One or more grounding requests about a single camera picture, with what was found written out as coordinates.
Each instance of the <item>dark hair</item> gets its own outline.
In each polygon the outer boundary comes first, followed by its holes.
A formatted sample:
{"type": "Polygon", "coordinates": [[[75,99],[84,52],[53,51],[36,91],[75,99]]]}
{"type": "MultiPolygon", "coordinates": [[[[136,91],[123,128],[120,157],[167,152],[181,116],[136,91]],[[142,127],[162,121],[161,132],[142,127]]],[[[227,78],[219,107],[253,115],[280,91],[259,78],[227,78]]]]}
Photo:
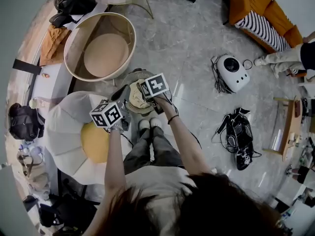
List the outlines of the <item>dark hair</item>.
{"type": "Polygon", "coordinates": [[[147,206],[155,196],[141,197],[141,194],[142,191],[134,187],[118,193],[95,235],[158,236],[157,220],[147,206]]]}
{"type": "Polygon", "coordinates": [[[184,185],[177,198],[175,235],[281,235],[279,218],[267,204],[251,199],[226,175],[189,176],[196,186],[184,185]]]}

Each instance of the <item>orange sofa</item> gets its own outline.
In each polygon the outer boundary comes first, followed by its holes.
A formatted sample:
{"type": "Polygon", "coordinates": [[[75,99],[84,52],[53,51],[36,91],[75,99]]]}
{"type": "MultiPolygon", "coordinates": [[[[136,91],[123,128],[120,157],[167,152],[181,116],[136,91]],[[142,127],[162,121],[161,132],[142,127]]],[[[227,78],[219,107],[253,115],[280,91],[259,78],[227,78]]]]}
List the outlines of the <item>orange sofa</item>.
{"type": "MultiPolygon", "coordinates": [[[[303,38],[297,26],[294,26],[290,22],[275,0],[230,0],[230,24],[237,26],[236,23],[249,15],[251,11],[264,17],[279,36],[283,37],[288,42],[291,48],[303,43],[303,38]]],[[[254,32],[243,28],[240,29],[262,45],[267,52],[274,53],[281,51],[271,47],[254,32]]]]}

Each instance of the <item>white pants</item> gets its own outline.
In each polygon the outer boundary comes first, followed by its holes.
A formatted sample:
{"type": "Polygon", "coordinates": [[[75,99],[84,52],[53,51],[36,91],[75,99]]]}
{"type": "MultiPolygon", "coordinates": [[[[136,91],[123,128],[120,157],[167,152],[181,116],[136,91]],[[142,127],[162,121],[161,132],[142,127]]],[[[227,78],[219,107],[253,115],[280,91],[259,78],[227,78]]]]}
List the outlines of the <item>white pants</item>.
{"type": "Polygon", "coordinates": [[[261,58],[261,63],[264,65],[276,64],[273,69],[278,73],[287,69],[305,70],[301,62],[301,46],[302,44],[282,52],[269,54],[261,58]]]}

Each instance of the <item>striped cushion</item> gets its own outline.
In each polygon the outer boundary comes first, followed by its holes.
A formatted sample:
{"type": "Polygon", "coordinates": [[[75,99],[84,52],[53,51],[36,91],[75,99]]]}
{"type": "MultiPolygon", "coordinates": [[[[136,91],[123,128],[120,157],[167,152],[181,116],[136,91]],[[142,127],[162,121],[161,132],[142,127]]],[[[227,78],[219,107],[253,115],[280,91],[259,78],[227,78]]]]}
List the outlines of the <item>striped cushion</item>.
{"type": "Polygon", "coordinates": [[[235,27],[248,30],[277,52],[291,48],[286,39],[277,33],[265,17],[252,10],[245,18],[236,22],[235,27]]]}

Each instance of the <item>gray marble floor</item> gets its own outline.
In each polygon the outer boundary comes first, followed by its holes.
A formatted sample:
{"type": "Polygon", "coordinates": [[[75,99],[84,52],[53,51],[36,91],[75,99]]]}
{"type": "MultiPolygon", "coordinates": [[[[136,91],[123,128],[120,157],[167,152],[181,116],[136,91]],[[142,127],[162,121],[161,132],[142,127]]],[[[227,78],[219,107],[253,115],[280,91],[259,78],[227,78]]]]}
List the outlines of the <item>gray marble floor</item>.
{"type": "MultiPolygon", "coordinates": [[[[211,58],[225,53],[240,61],[254,60],[263,49],[240,30],[222,23],[228,12],[221,0],[149,0],[154,20],[140,7],[129,6],[126,16],[136,28],[137,44],[127,72],[144,68],[153,73],[163,72],[174,95],[180,117],[199,139],[207,163],[217,168],[238,185],[266,200],[286,181],[284,172],[290,162],[280,156],[263,152],[271,141],[276,122],[277,102],[273,97],[300,96],[296,79],[284,74],[276,79],[269,67],[248,71],[251,80],[237,94],[218,94],[214,88],[211,58]],[[211,138],[225,114],[237,107],[251,111],[249,116],[254,136],[254,149],[262,156],[238,171],[233,156],[211,138]]],[[[124,75],[116,82],[119,86],[124,75]]],[[[112,82],[86,83],[77,81],[75,90],[90,90],[110,95],[117,87],[112,82]]],[[[166,117],[161,115],[167,138],[176,146],[166,117]]],[[[306,122],[303,134],[307,132],[306,122]]],[[[296,149],[293,164],[298,162],[301,148],[296,149]]],[[[89,188],[90,196],[101,196],[102,186],[89,188]]]]}

